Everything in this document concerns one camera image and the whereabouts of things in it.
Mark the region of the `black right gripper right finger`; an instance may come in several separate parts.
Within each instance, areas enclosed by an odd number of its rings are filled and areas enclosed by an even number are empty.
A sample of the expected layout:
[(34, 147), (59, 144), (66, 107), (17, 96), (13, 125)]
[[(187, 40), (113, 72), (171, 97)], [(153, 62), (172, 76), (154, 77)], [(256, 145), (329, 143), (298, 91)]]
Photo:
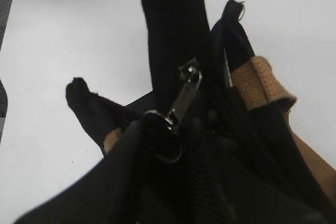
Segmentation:
[(177, 67), (208, 49), (209, 26), (204, 0), (141, 0), (148, 30), (153, 92), (171, 98)]

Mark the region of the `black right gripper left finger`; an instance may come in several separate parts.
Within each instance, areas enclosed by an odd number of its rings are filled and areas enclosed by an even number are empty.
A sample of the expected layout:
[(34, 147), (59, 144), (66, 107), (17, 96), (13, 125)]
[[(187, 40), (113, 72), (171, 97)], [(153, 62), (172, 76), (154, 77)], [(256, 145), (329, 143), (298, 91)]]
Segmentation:
[(136, 223), (143, 120), (134, 121), (91, 171), (16, 223)]

